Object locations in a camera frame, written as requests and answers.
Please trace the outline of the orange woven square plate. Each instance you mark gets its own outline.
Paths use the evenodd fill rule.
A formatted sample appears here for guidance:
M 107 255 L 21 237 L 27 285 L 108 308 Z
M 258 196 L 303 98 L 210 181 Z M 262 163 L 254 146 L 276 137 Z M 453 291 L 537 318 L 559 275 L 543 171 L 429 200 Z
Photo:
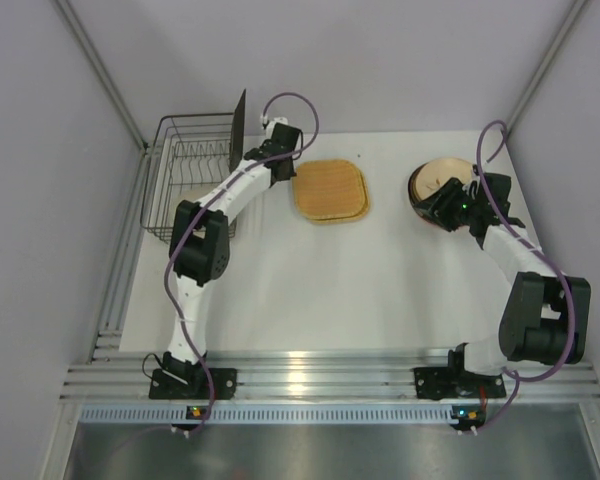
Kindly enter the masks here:
M 313 219 L 356 214 L 364 202 L 361 174 L 355 164 L 344 159 L 300 164 L 292 179 L 297 210 Z

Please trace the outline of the dark square plate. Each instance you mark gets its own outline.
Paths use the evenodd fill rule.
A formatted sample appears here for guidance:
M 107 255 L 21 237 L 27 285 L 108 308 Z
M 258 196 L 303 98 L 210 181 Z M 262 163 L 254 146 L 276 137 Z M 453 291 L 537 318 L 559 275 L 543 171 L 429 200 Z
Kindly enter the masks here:
M 229 144 L 229 172 L 234 172 L 243 158 L 244 129 L 246 110 L 246 90 L 242 91 L 238 104 L 233 113 L 230 144 Z

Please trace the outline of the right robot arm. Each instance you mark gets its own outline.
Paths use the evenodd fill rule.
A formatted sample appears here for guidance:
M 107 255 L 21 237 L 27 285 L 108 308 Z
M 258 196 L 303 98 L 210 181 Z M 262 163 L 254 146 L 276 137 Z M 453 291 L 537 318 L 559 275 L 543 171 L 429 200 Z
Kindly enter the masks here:
M 466 227 L 495 261 L 510 293 L 495 334 L 465 343 L 463 361 L 446 372 L 449 389 L 470 396 L 483 374 L 509 372 L 515 362 L 537 362 L 544 380 L 585 353 L 591 285 L 564 273 L 534 244 L 525 224 L 509 214 L 510 177 L 486 174 L 469 183 L 451 177 L 424 203 L 425 215 L 448 232 Z

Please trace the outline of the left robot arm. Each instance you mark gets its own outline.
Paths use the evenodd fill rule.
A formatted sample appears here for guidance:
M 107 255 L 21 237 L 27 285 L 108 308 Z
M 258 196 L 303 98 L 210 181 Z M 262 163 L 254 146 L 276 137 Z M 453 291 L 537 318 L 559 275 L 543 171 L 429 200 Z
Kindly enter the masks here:
M 249 202 L 294 175 L 293 159 L 303 146 L 299 128 L 273 121 L 265 140 L 244 154 L 226 180 L 201 199 L 183 200 L 176 207 L 164 273 L 165 293 L 176 313 L 167 352 L 183 363 L 174 369 L 171 384 L 185 397 L 205 388 L 206 374 L 195 365 L 207 352 L 212 282 L 230 261 L 229 226 Z

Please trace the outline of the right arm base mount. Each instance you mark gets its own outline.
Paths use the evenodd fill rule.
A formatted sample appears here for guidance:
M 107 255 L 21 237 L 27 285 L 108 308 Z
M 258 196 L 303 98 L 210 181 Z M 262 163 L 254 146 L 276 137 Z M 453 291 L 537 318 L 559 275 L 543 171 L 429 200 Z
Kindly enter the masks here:
M 418 399 L 479 399 L 482 394 L 488 399 L 507 396 L 501 376 L 456 371 L 448 366 L 418 367 L 413 374 Z

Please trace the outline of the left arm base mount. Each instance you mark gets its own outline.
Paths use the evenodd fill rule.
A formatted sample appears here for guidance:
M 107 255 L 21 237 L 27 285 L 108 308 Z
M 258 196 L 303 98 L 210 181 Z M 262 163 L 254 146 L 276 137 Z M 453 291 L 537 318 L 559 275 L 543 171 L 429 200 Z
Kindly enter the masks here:
M 237 370 L 232 368 L 210 369 L 214 398 L 230 400 L 237 388 Z M 211 388 L 206 373 L 195 369 L 193 376 L 185 379 L 163 369 L 152 372 L 148 397 L 151 400 L 205 400 L 211 398 Z

